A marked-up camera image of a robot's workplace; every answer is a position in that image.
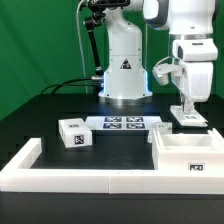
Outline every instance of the black cable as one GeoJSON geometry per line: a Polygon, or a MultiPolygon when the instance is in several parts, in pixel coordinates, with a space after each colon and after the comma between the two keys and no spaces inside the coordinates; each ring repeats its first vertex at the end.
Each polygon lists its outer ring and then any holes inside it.
{"type": "Polygon", "coordinates": [[[63,87],[64,84],[70,84],[73,82],[88,81],[88,80],[92,80],[92,78],[78,78],[78,79],[68,80],[66,82],[63,82],[62,84],[58,84],[57,87],[54,90],[52,90],[51,94],[55,94],[61,87],[63,87]]]}
{"type": "Polygon", "coordinates": [[[40,93],[40,95],[44,94],[44,92],[52,87],[63,87],[63,86],[91,86],[91,87],[94,87],[95,85],[93,84],[90,84],[90,85],[86,85],[86,84],[55,84],[55,85],[51,85],[51,86],[48,86],[46,87],[45,89],[42,90],[42,92],[40,93]]]}
{"type": "Polygon", "coordinates": [[[93,60],[95,64],[95,74],[97,76],[103,76],[104,72],[100,63],[100,57],[99,57],[98,48],[96,44],[96,38],[94,35],[94,29],[102,25],[102,22],[104,21],[103,18],[105,16],[106,16],[105,13],[99,12],[99,13],[94,13],[92,17],[86,18],[84,20],[84,25],[88,31],[88,36],[89,36],[89,40],[91,44],[93,60]]]}

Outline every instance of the white foam block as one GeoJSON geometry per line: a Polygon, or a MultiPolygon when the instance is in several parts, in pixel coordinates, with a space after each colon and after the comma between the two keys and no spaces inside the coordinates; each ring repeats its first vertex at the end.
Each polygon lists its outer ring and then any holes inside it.
{"type": "Polygon", "coordinates": [[[81,118],[59,120],[58,123],[66,148],[92,145],[92,131],[81,118]]]}
{"type": "Polygon", "coordinates": [[[223,171],[29,169],[40,143],[31,139],[0,172],[1,191],[224,194],[223,171]]]}

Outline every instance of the cable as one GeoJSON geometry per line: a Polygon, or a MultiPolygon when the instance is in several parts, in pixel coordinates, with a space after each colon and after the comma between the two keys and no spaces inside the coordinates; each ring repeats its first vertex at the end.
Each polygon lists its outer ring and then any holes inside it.
{"type": "Polygon", "coordinates": [[[173,58],[173,57],[167,56],[167,57],[163,58],[162,60],[158,61],[154,67],[158,66],[159,64],[161,64],[162,62],[164,62],[170,58],[173,58]]]}
{"type": "MultiPolygon", "coordinates": [[[[73,82],[89,81],[89,80],[92,80],[92,79],[91,79],[91,78],[71,79],[71,80],[68,80],[68,81],[66,81],[66,82],[61,83],[60,85],[66,85],[66,84],[70,84],[70,83],[73,83],[73,82]]],[[[51,94],[56,93],[61,87],[62,87],[62,86],[57,86],[57,87],[51,92],[51,94]]]]}
{"type": "Polygon", "coordinates": [[[81,59],[82,59],[83,75],[84,75],[84,77],[87,77],[86,63],[85,63],[85,57],[84,57],[84,52],[83,52],[82,37],[81,37],[80,23],[79,23],[79,11],[80,11],[80,8],[81,8],[84,1],[85,0],[81,0],[78,4],[78,8],[77,8],[77,11],[76,11],[76,23],[77,23],[77,31],[78,31],[79,48],[80,48],[81,59]]]}
{"type": "Polygon", "coordinates": [[[145,24],[145,70],[147,70],[147,59],[148,59],[148,24],[145,24]]]}
{"type": "Polygon", "coordinates": [[[48,86],[46,87],[44,90],[42,90],[42,92],[40,93],[40,95],[44,94],[44,92],[52,87],[57,87],[57,86],[60,86],[63,87],[63,86],[91,86],[91,87],[94,87],[94,86],[97,86],[97,85],[93,85],[93,84],[90,84],[90,85],[87,85],[87,84],[55,84],[55,85],[51,85],[51,86],[48,86]]]}

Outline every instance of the warning label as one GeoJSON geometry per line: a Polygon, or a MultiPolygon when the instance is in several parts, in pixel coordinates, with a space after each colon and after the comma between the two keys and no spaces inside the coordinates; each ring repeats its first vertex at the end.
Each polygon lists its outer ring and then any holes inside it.
{"type": "Polygon", "coordinates": [[[125,59],[120,69],[131,69],[131,65],[128,62],[128,59],[125,59]]]}

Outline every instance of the robot logo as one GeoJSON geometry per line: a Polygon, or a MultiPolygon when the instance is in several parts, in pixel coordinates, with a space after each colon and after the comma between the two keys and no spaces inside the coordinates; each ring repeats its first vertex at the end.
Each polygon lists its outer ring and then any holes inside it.
{"type": "Polygon", "coordinates": [[[193,116],[193,115],[186,115],[185,116],[187,119],[197,119],[195,116],[193,116]]]}
{"type": "Polygon", "coordinates": [[[78,128],[79,125],[78,125],[78,124],[71,124],[71,125],[69,125],[69,127],[70,127],[70,128],[78,128]]]}
{"type": "Polygon", "coordinates": [[[120,69],[131,69],[131,65],[128,62],[128,59],[125,59],[120,69]]]}

